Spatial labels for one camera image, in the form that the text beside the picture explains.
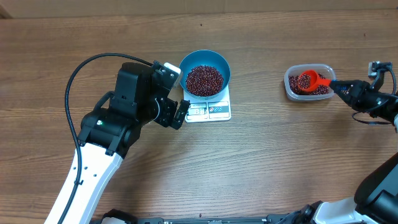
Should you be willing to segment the red scoop blue handle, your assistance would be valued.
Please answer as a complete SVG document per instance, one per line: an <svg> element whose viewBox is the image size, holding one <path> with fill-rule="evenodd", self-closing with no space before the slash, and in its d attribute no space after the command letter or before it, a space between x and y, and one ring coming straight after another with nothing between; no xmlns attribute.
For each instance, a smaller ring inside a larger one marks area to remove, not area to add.
<svg viewBox="0 0 398 224"><path fill-rule="evenodd" d="M319 73L317 73L315 70L306 70L302 74L304 74L304 73L310 75L312 79L311 79L311 87L307 90L301 89L302 91L312 92L312 91L315 91L320 85L330 86L331 80L326 79L326 78L321 78L319 76Z"/></svg>

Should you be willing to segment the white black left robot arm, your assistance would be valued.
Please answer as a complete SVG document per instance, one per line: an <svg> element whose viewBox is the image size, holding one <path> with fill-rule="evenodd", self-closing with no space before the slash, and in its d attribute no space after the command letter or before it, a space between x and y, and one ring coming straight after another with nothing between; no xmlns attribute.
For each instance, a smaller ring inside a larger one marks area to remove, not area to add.
<svg viewBox="0 0 398 224"><path fill-rule="evenodd" d="M155 121L179 129L189 102L168 98L181 69L154 62L126 62L116 86L81 121L70 171L46 219L46 223L89 223L114 173L129 148L139 139L142 127Z"/></svg>

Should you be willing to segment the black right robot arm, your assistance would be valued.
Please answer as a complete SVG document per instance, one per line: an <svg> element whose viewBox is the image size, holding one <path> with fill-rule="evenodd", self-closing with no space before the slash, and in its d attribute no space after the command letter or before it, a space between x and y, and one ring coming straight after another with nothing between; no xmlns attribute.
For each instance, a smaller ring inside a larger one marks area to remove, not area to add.
<svg viewBox="0 0 398 224"><path fill-rule="evenodd" d="M382 93L382 81L328 82L329 87L356 113L382 118L397 128L397 94ZM295 223L397 223L397 154L369 174L351 198L307 205Z"/></svg>

